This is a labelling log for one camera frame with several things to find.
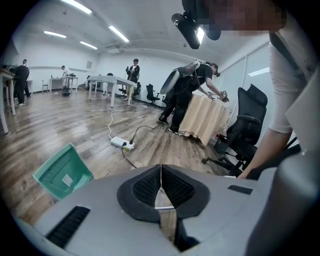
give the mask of camera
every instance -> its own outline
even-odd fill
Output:
[[[203,7],[201,0],[182,0],[182,6],[185,12],[172,15],[171,20],[192,49],[199,49],[201,45],[197,37],[199,28],[211,40],[220,38],[221,30],[210,22],[208,10]]]

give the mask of white ceiling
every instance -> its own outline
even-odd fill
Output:
[[[91,14],[61,0],[43,0],[26,15],[23,27],[28,34],[56,32],[78,44],[84,41],[98,47],[102,53],[115,44],[127,49],[153,49],[186,55],[218,63],[224,54],[236,50],[249,37],[232,36],[222,32],[219,40],[206,36],[200,49],[191,49],[171,21],[175,13],[183,13],[181,0],[77,0],[92,10]],[[116,27],[128,39],[125,44],[109,26]]]

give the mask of green plastic container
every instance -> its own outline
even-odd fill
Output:
[[[47,160],[33,177],[58,200],[94,179],[71,143]]]

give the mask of white wall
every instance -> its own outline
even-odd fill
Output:
[[[233,51],[233,53],[231,54],[226,54],[222,61],[220,61],[219,71],[221,72],[230,67],[231,65],[242,59],[244,56],[250,54],[252,51],[267,43],[269,40],[270,39],[268,33],[263,33],[253,37],[241,47],[239,47],[238,50]]]
[[[27,59],[30,70],[29,79],[33,80],[33,91],[42,91],[42,80],[49,84],[49,79],[61,77],[62,65],[65,65],[78,79],[78,85],[83,84],[88,75],[95,72],[98,54],[84,45],[74,45],[64,38],[55,38],[47,35],[27,36],[19,52],[18,63],[22,64]],[[92,62],[92,67],[86,68],[87,61]]]
[[[117,54],[104,53],[99,57],[98,65],[95,74],[107,75],[112,73],[114,76],[127,78],[126,67],[133,64],[132,59],[139,59],[140,77],[141,83],[140,99],[145,102],[147,100],[147,88],[148,84],[153,85],[154,96],[160,92],[160,89],[166,81],[169,74],[173,69],[190,64],[193,60],[190,58],[180,58],[179,56],[161,55],[160,53],[146,53],[146,52],[123,52]],[[162,95],[159,94],[160,100],[157,100],[155,104],[162,106]]]

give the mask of wooden floor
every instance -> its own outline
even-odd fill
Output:
[[[9,133],[0,130],[0,192],[12,214],[31,225],[54,204],[32,175],[66,144],[75,146],[95,179],[132,169],[121,148],[110,144],[110,98],[105,100],[102,93],[97,92],[92,94],[92,100],[87,99],[87,91],[70,97],[63,97],[60,92],[36,93],[25,106],[16,109],[16,116],[6,112]],[[158,125],[160,114],[159,110],[141,103],[132,102],[127,106],[122,98],[116,98],[111,136],[130,140],[137,127]],[[216,159],[211,150],[214,139],[203,147],[201,142],[175,135],[167,126],[159,126],[154,130],[140,128],[134,142],[134,150],[125,154],[137,167],[173,164],[226,175],[222,168],[201,163],[204,157]],[[170,205],[164,192],[160,191],[157,198],[156,206]],[[163,223],[175,222],[172,212],[168,212]]]

